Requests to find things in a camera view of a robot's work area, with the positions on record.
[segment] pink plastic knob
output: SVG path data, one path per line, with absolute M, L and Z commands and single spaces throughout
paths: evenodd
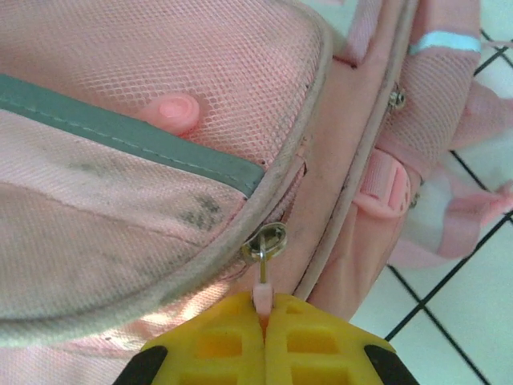
M 200 104 L 184 93 L 163 95 L 152 100 L 136 116 L 173 135 L 180 136 L 192 130 L 200 120 Z

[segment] white tile floor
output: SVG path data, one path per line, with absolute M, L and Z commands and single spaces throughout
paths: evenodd
M 490 38 L 512 39 L 513 1 L 483 0 L 482 21 Z M 483 63 L 495 52 L 487 48 Z M 510 49 L 476 79 L 513 98 L 512 61 Z M 513 178 L 513 130 L 458 155 L 481 183 L 495 189 Z M 473 181 L 452 155 L 446 164 Z M 421 385 L 513 383 L 513 221 L 504 217 L 492 224 L 483 240 L 465 262 L 385 269 L 351 320 L 381 337 L 393 335 L 392 345 Z

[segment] pink backpack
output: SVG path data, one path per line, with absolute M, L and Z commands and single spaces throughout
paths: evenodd
M 251 290 L 262 239 L 274 290 L 343 318 L 389 260 L 465 257 L 513 209 L 510 181 L 476 191 L 438 164 L 513 128 L 511 100 L 473 81 L 479 16 L 0 0 L 0 383 L 112 383 L 145 341 Z M 447 200 L 432 221 L 427 189 Z

